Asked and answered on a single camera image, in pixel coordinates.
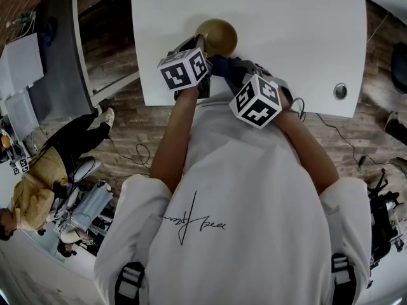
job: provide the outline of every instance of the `bottle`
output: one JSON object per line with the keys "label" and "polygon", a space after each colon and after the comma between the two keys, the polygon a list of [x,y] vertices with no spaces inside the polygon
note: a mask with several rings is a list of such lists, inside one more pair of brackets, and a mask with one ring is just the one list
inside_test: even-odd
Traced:
{"label": "bottle", "polygon": [[7,22],[6,28],[8,28],[10,26],[23,25],[28,22],[31,22],[34,20],[35,16],[36,16],[35,11],[32,11],[30,13],[22,13],[21,16],[18,17],[16,20],[13,20],[12,22]]}

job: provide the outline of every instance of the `person in white shirt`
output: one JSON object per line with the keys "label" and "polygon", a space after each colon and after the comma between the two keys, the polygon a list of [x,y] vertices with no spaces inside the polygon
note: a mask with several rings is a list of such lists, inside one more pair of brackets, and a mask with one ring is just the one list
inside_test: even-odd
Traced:
{"label": "person in white shirt", "polygon": [[355,302],[370,274],[366,184],[340,179],[295,113],[283,111],[258,130],[227,103],[196,108],[197,98],[189,88],[177,99],[150,177],[123,184],[95,263],[104,302],[115,303],[118,275],[155,214],[163,220],[149,247],[140,304],[332,304],[326,215],[336,205]]}

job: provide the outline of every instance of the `yellow shirt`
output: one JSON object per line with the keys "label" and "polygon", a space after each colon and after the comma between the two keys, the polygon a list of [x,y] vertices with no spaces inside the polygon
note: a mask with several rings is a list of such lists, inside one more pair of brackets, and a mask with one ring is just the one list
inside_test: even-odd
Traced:
{"label": "yellow shirt", "polygon": [[46,224],[54,201],[54,182],[66,186],[68,177],[64,163],[54,147],[40,152],[39,156],[30,162],[29,173],[41,180],[47,188],[38,189],[30,180],[23,177],[14,188],[11,212],[15,214],[17,228],[38,231]]}

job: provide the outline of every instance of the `table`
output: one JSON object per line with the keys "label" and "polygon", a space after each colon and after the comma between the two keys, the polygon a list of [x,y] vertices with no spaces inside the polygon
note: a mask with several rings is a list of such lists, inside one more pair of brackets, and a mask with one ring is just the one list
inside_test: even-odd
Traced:
{"label": "table", "polygon": [[52,45],[42,51],[45,76],[29,89],[39,121],[90,114],[94,105],[139,78],[136,72],[93,89],[83,56],[77,1],[42,0],[36,10],[37,32],[43,31],[50,17],[58,23]]}
{"label": "table", "polygon": [[[156,70],[161,58],[210,18],[231,23],[234,55],[261,64],[287,81],[306,111],[352,117],[366,54],[365,0],[132,0],[137,60],[146,105],[172,105]],[[211,95],[226,92],[212,77]],[[345,83],[344,100],[334,98]]]}

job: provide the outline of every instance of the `person in yellow shirt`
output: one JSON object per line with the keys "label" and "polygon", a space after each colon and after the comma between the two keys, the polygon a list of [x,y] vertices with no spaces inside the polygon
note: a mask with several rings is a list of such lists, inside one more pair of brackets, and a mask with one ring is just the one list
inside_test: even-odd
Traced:
{"label": "person in yellow shirt", "polygon": [[9,240],[16,229],[39,231],[46,224],[55,195],[66,197],[68,175],[74,172],[77,160],[96,148],[109,134],[114,112],[105,112],[105,121],[88,130],[99,115],[80,116],[54,134],[29,163],[30,170],[14,188],[10,209],[0,209],[0,240]]}

